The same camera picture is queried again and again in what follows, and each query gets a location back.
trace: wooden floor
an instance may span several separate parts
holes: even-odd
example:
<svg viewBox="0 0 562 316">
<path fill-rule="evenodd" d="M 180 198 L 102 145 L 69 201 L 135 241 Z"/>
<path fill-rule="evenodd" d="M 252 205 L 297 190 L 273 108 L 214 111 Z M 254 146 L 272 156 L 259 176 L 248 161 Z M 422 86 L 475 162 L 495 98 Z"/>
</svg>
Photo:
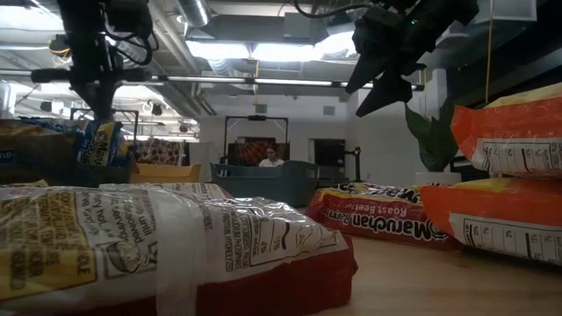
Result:
<svg viewBox="0 0 562 316">
<path fill-rule="evenodd" d="M 349 305 L 318 315 L 562 315 L 562 268 L 354 238 Z"/>
</svg>

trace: yellow bin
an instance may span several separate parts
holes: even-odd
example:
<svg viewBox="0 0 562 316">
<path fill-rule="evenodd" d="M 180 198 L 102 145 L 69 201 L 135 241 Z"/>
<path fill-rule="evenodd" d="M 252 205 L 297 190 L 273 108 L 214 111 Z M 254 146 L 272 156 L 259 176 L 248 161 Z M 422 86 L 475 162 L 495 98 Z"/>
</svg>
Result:
<svg viewBox="0 0 562 316">
<path fill-rule="evenodd" d="M 137 163 L 138 172 L 131 174 L 131 183 L 196 183 L 201 164 L 178 167 Z"/>
</svg>

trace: person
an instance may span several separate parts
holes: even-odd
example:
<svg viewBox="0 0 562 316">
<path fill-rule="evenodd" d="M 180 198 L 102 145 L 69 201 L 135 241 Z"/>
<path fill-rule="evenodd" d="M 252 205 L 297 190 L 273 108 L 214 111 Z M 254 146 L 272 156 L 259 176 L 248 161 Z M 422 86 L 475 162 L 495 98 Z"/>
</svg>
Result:
<svg viewBox="0 0 562 316">
<path fill-rule="evenodd" d="M 284 161 L 277 158 L 277 146 L 275 144 L 269 145 L 265 153 L 267 158 L 260 162 L 260 167 L 279 167 L 283 164 Z"/>
</svg>

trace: nutrition facts label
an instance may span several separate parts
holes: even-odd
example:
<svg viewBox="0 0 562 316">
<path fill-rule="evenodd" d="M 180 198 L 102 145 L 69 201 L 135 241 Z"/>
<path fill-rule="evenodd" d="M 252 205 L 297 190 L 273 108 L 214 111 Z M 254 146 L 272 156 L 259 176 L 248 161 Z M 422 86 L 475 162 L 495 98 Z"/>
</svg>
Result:
<svg viewBox="0 0 562 316">
<path fill-rule="evenodd" d="M 456 213 L 450 215 L 450 223 L 465 245 L 562 265 L 562 227 Z"/>
<path fill-rule="evenodd" d="M 492 172 L 548 174 L 562 169 L 562 139 L 479 139 L 474 158 L 479 169 Z"/>
</svg>

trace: potted plant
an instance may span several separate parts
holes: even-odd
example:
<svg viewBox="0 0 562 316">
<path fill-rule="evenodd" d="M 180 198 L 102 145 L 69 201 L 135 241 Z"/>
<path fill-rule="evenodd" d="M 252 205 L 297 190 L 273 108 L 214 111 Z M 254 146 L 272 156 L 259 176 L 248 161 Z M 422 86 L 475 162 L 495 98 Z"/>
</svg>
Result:
<svg viewBox="0 0 562 316">
<path fill-rule="evenodd" d="M 421 162 L 428 169 L 428 172 L 416 173 L 415 183 L 459 183 L 460 174 L 444 172 L 458 151 L 457 142 L 450 130 L 450 122 L 455 112 L 454 98 L 447 97 L 439 109 L 439 119 L 426 118 L 412 111 L 407 104 L 405 107 L 407 127 L 418 140 Z"/>
</svg>

